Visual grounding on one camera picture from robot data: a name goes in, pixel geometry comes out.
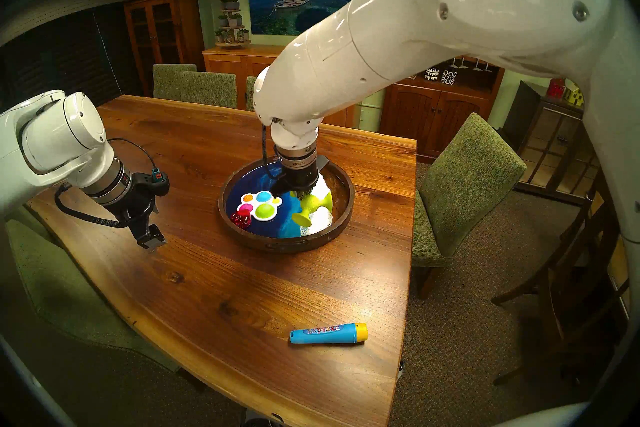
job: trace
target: black and white vase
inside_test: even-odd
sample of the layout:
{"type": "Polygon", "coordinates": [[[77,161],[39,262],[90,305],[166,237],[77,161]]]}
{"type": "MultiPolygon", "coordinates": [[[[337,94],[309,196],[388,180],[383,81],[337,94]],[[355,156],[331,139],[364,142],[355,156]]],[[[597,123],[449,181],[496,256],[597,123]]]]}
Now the black and white vase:
{"type": "Polygon", "coordinates": [[[443,84],[453,84],[456,82],[456,76],[457,76],[457,72],[454,72],[453,70],[444,70],[442,72],[442,78],[440,79],[440,82],[442,82],[443,84]]]}
{"type": "Polygon", "coordinates": [[[427,81],[437,81],[440,75],[440,69],[438,67],[431,67],[424,71],[424,78],[427,81]]]}

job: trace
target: dark wall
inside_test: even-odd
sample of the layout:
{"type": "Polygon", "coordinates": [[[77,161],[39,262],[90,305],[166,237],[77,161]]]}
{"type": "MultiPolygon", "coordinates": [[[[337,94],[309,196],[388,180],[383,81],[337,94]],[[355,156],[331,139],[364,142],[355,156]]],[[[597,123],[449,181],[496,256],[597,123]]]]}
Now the dark wall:
{"type": "Polygon", "coordinates": [[[82,10],[0,47],[0,112],[56,89],[82,91],[96,106],[142,96],[137,72],[122,3],[82,10]]]}

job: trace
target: green bubble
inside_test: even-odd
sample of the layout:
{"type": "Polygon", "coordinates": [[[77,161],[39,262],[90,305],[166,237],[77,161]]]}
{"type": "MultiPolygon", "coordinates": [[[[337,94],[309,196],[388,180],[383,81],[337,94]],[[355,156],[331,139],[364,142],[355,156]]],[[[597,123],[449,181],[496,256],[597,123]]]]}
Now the green bubble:
{"type": "Polygon", "coordinates": [[[255,210],[255,215],[256,217],[259,218],[269,218],[271,215],[273,215],[274,211],[276,211],[276,209],[274,207],[272,207],[271,205],[260,205],[256,210],[255,210]]]}

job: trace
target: blue bubble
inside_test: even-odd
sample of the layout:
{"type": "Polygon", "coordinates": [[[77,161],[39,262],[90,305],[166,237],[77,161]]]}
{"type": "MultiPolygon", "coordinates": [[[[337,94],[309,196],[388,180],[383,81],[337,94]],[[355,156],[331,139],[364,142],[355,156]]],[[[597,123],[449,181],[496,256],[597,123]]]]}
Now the blue bubble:
{"type": "Polygon", "coordinates": [[[271,199],[271,193],[267,191],[262,191],[261,193],[258,193],[258,195],[256,196],[256,199],[261,203],[265,203],[271,199]]]}

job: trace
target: red decoration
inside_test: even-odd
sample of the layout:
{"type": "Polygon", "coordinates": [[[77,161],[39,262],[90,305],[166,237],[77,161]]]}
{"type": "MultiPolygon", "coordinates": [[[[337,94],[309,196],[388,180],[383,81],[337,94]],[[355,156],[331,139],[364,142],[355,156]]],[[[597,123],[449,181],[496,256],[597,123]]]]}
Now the red decoration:
{"type": "Polygon", "coordinates": [[[251,225],[251,214],[250,211],[246,209],[242,209],[238,212],[235,212],[231,216],[231,222],[236,224],[242,230],[247,230],[251,225]]]}
{"type": "Polygon", "coordinates": [[[564,79],[551,79],[549,88],[546,90],[546,95],[550,98],[562,98],[565,93],[565,85],[564,79]]]}

